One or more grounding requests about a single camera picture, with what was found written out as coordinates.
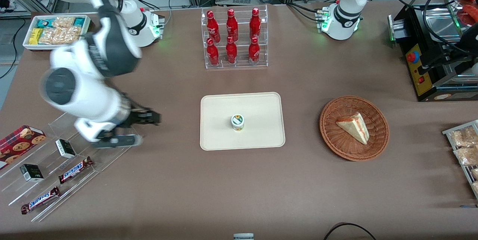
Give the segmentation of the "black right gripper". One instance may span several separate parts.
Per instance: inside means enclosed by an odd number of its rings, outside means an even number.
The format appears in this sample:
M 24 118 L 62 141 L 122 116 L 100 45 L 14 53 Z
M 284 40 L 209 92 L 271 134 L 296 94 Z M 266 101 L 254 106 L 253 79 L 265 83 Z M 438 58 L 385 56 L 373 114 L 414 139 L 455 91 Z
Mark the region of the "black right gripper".
M 130 114 L 125 119 L 125 128 L 131 128 L 134 124 L 159 126 L 160 123 L 161 114 L 150 111 L 148 107 L 132 104 L 130 106 Z

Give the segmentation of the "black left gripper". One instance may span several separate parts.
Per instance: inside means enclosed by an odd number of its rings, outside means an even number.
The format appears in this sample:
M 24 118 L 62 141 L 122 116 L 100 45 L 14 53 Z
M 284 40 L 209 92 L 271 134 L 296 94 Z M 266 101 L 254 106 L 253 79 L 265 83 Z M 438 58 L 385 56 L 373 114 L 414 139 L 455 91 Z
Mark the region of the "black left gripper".
M 450 50 L 442 44 L 421 47 L 421 67 L 423 70 L 430 70 L 456 62 L 472 62 L 472 56 L 457 50 Z

